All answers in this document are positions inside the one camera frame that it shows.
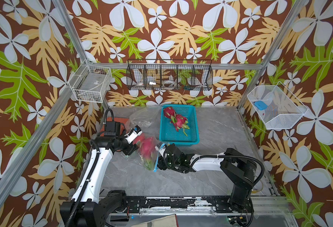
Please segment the clear zip-top bag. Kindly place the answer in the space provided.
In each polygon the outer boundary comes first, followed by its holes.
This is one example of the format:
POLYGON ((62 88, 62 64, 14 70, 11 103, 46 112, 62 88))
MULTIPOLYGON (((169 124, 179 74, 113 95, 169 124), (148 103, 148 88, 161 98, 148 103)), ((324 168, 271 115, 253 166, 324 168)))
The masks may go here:
POLYGON ((127 129, 130 130, 139 126, 144 133, 158 134, 161 116, 161 107, 138 108, 137 111, 129 117, 127 129))
POLYGON ((142 165, 149 171, 156 172, 160 151, 166 147, 166 144, 158 141, 154 136, 142 133, 136 138, 134 144, 137 145, 138 153, 141 157, 142 165))

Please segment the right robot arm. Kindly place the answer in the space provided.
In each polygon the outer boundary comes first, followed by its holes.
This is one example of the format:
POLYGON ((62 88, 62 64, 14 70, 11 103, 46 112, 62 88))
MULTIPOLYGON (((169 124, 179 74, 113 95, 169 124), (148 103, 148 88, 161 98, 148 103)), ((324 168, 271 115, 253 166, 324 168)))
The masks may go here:
POLYGON ((182 174, 223 172, 234 183, 227 202, 227 209, 232 212, 253 212, 252 189, 265 173, 265 166, 260 160, 245 156, 233 148, 216 155, 197 155, 184 154, 175 144, 161 146, 157 167, 182 174))

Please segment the dragon fruit bag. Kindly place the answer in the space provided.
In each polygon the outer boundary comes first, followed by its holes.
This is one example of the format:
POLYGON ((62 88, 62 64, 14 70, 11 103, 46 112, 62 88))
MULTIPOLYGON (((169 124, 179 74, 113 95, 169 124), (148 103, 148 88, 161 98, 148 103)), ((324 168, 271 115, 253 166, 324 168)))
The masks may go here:
POLYGON ((176 112, 173 107, 166 107, 163 109, 163 114, 166 118, 170 119, 172 122, 176 121, 176 112))
POLYGON ((190 127, 188 126, 188 120, 186 117, 184 117, 180 114, 176 114, 176 121, 175 122, 171 121, 171 123, 173 124, 173 126, 177 132, 179 132, 180 130, 183 130, 184 135, 187 136, 185 130, 189 130, 190 127))

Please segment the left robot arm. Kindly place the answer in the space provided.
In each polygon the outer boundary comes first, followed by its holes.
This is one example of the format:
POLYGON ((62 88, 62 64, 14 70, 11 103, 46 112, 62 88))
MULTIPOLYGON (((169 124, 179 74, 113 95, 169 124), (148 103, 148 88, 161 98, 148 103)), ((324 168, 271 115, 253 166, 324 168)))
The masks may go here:
POLYGON ((114 118, 113 111, 107 109, 104 116, 104 129, 90 140, 91 157, 82 180, 72 199, 60 207, 60 214, 66 227, 109 227, 108 216, 114 211, 128 210, 127 195, 124 190, 110 191, 100 198, 101 186, 106 169, 116 152, 130 155, 137 150, 134 143, 142 134, 139 126, 129 131, 114 118))

